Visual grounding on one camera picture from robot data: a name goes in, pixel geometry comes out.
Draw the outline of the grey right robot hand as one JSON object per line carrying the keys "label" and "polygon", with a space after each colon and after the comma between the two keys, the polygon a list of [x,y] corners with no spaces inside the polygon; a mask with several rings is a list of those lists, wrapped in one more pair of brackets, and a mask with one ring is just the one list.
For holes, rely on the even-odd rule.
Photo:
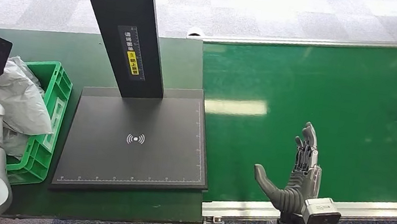
{"label": "grey right robot hand", "polygon": [[307,122],[303,138],[296,136],[295,162],[285,188],[271,182],[261,164],[254,165],[254,177],[271,204],[280,212],[300,214],[305,200],[317,198],[322,177],[318,163],[318,142],[314,126]]}

